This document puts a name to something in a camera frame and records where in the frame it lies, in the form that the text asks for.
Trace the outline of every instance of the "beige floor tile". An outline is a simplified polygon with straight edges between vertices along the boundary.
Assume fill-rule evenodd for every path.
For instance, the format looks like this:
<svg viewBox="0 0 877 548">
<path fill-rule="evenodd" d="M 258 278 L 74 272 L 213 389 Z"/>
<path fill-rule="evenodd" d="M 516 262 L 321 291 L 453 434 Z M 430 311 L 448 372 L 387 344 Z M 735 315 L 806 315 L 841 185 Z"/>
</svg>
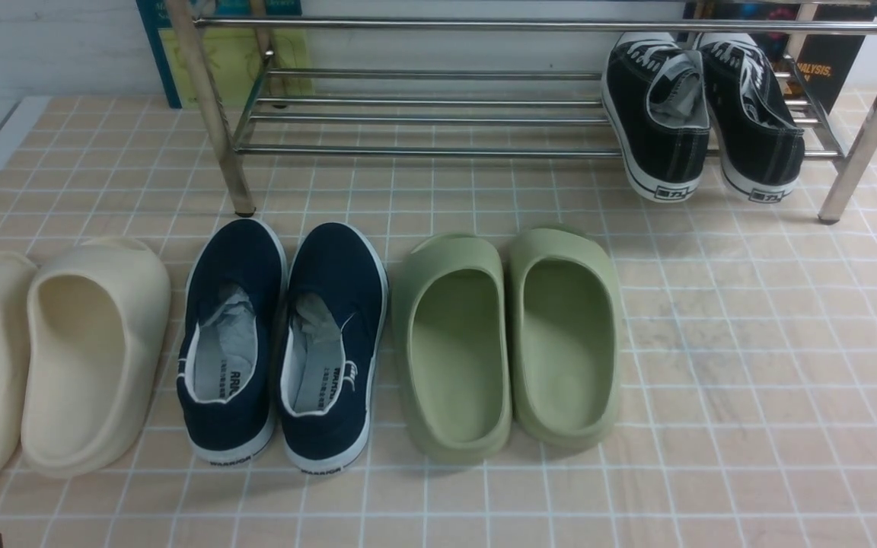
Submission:
<svg viewBox="0 0 877 548">
<path fill-rule="evenodd" d="M 834 117 L 849 135 L 871 100 L 839 98 Z M 612 139 L 580 129 L 284 129 L 255 138 L 532 147 Z M 0 250 L 44 263 L 82 238 L 126 234 L 160 253 L 175 287 L 163 390 L 142 440 L 110 470 L 68 483 L 20 461 L 20 473 L 0 474 L 10 548 L 163 548 L 170 539 L 195 548 L 573 548 L 615 537 L 623 548 L 877 546 L 877 153 L 832 228 L 813 222 L 834 177 L 821 163 L 803 167 L 802 188 L 782 205 L 758 208 L 727 190 L 716 160 L 692 200 L 653 205 L 609 162 L 248 158 L 257 217 L 289 256 L 314 226 L 347 221 L 394 277 L 434 233 L 478 233 L 505 250 L 518 230 L 565 222 L 605 248 L 623 286 L 619 424 L 599 450 L 546 447 L 514 428 L 486 467 L 426 466 L 403 427 L 389 334 L 369 450 L 351 471 L 323 478 L 296 473 L 278 437 L 251 471 L 192 457 L 171 375 L 182 285 L 206 239 L 233 219 L 206 143 L 199 114 L 171 111 L 160 97 L 57 97 L 0 171 Z M 629 515 L 612 519 L 611 510 Z"/>
</svg>

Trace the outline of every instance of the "shoe rack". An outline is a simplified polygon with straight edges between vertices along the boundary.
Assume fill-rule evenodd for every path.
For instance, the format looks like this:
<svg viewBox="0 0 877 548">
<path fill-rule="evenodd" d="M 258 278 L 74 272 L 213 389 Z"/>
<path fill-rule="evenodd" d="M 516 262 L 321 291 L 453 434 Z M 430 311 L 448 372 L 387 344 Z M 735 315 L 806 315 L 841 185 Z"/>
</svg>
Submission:
<svg viewBox="0 0 877 548">
<path fill-rule="evenodd" d="M 769 0 L 790 2 L 791 0 Z M 253 128 L 260 124 L 386 124 L 386 125 L 462 125 L 483 126 L 593 126 L 607 125 L 600 97 L 594 100 L 571 98 L 571 100 L 521 100 L 504 97 L 501 100 L 478 100 L 477 98 L 389 97 L 389 96 L 316 96 L 299 97 L 273 94 L 270 82 L 278 78 L 312 79 L 380 79 L 380 80 L 487 80 L 487 81 L 600 81 L 600 72 L 506 72 L 483 70 L 483 72 L 453 72 L 453 70 L 382 70 L 369 68 L 281 68 L 276 59 L 275 44 L 270 41 L 271 30 L 276 28 L 321 30 L 456 30 L 474 32 L 540 31 L 540 32 L 783 32 L 792 37 L 807 34 L 873 35 L 877 34 L 877 0 L 811 0 L 806 4 L 857 4 L 871 6 L 874 21 L 808 21 L 813 10 L 802 9 L 797 21 L 614 21 L 614 20 L 449 20 L 448 18 L 313 18 L 270 17 L 265 15 L 264 0 L 250 0 L 248 17 L 219 17 L 215 14 L 215 1 L 202 0 L 192 6 L 188 0 L 166 0 L 182 56 L 198 94 L 199 108 L 205 119 L 212 149 L 222 168 L 222 176 L 228 187 L 236 214 L 252 216 L 255 212 L 253 197 L 248 191 L 246 177 L 241 169 L 241 157 L 247 155 L 297 155 L 297 156 L 347 156 L 347 157 L 401 157 L 401 158 L 539 158 L 539 159 L 600 159 L 620 158 L 620 149 L 614 148 L 477 148 L 477 147 L 400 147 L 400 146 L 323 146 L 323 145 L 268 145 L 253 142 Z M 257 32 L 261 65 L 257 80 L 250 93 L 241 118 L 234 131 L 218 98 L 212 73 L 206 62 L 201 41 L 201 31 L 209 27 L 253 28 Z M 850 197 L 862 179 L 872 154 L 877 149 L 877 96 L 862 128 L 853 142 L 842 142 L 832 127 L 824 108 L 808 90 L 801 72 L 791 55 L 783 60 L 783 69 L 777 72 L 783 80 L 797 80 L 804 90 L 801 97 L 787 100 L 790 110 L 797 114 L 796 122 L 803 128 L 814 129 L 821 148 L 809 149 L 808 161 L 831 162 L 837 177 L 818 212 L 818 219 L 826 225 L 838 222 Z M 355 113 L 308 113 L 307 107 L 352 107 Z M 591 116 L 460 116 L 460 115 L 368 115 L 358 113 L 360 107 L 421 107 L 434 111 L 442 107 L 518 108 L 535 112 L 537 108 L 549 107 L 556 111 L 564 107 L 596 108 Z M 710 156 L 717 151 L 710 150 Z"/>
</svg>

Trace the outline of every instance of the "wall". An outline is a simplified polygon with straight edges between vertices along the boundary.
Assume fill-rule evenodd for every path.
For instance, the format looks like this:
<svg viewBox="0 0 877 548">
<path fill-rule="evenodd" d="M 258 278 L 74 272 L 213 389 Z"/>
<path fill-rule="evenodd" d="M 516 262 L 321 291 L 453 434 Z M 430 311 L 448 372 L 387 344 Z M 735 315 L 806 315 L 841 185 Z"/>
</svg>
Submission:
<svg viewBox="0 0 877 548">
<path fill-rule="evenodd" d="M 303 1 L 309 14 L 672 18 L 681 10 L 679 4 L 648 2 Z M 372 59 L 376 65 L 596 69 L 605 42 L 610 44 L 610 38 L 588 34 L 349 32 L 314 35 L 312 48 L 315 62 L 336 66 Z M 877 82 L 877 38 L 869 39 L 850 82 Z M 0 97 L 160 89 L 133 0 L 0 0 Z"/>
</svg>

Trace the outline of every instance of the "book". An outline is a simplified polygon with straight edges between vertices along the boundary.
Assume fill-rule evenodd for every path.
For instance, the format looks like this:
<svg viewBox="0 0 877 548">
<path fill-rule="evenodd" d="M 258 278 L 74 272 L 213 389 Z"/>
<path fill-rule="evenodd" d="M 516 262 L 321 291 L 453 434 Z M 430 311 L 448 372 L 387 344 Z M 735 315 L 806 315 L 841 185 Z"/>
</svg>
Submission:
<svg viewBox="0 0 877 548">
<path fill-rule="evenodd" d="M 794 4 L 716 4 L 700 1 L 686 4 L 685 18 L 719 18 L 720 20 L 795 20 L 799 6 Z M 872 21 L 873 10 L 868 6 L 819 5 L 814 21 Z M 787 35 L 777 32 L 752 34 L 753 40 L 770 59 L 779 65 L 786 51 Z M 797 67 L 807 82 L 811 95 L 825 111 L 831 112 L 848 73 L 855 65 L 864 42 L 864 36 L 810 35 L 804 39 Z M 803 90 L 796 82 L 787 86 L 791 96 L 800 96 Z"/>
<path fill-rule="evenodd" d="M 868 6 L 821 5 L 815 21 L 872 21 Z M 804 75 L 808 90 L 826 112 L 831 112 L 848 73 L 862 49 L 864 36 L 808 36 L 797 55 L 797 69 Z"/>
<path fill-rule="evenodd" d="M 188 78 L 188 70 L 177 36 L 168 20 L 164 1 L 136 0 L 136 3 L 161 76 L 167 104 L 173 108 L 198 107 L 198 97 Z M 216 0 L 215 3 L 215 13 L 218 15 L 250 14 L 248 0 Z M 300 15 L 300 0 L 266 0 L 266 13 Z M 306 31 L 273 30 L 272 41 L 276 47 L 277 66 L 284 69 L 307 69 L 310 66 Z M 259 71 L 259 50 L 253 29 L 208 28 L 203 33 L 203 44 L 222 104 L 224 107 L 244 107 Z M 309 79 L 285 78 L 278 82 L 284 94 L 313 94 L 313 83 Z"/>
</svg>

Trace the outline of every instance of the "green slide sandal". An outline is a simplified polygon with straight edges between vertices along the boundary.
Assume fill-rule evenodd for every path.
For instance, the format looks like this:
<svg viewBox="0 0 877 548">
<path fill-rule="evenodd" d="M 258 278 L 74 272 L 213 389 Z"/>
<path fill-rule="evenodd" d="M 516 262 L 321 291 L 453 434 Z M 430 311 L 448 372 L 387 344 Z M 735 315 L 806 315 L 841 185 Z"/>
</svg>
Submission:
<svg viewBox="0 0 877 548">
<path fill-rule="evenodd" d="M 475 464 L 509 436 L 502 264 L 476 236 L 434 236 L 412 250 L 392 288 L 401 408 L 418 449 Z"/>
<path fill-rule="evenodd" d="M 615 266 L 594 241 L 534 228 L 509 248 L 516 419 L 565 448 L 597 444 L 618 413 Z"/>
</svg>

